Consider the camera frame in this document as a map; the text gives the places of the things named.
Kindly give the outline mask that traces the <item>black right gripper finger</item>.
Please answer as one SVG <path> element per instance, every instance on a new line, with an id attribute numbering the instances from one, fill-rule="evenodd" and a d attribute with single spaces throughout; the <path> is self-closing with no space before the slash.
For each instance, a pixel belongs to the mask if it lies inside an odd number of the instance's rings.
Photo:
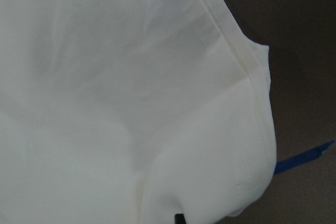
<path id="1" fill-rule="evenodd" d="M 175 224 L 185 224 L 185 218 L 183 214 L 176 214 L 174 216 Z"/>

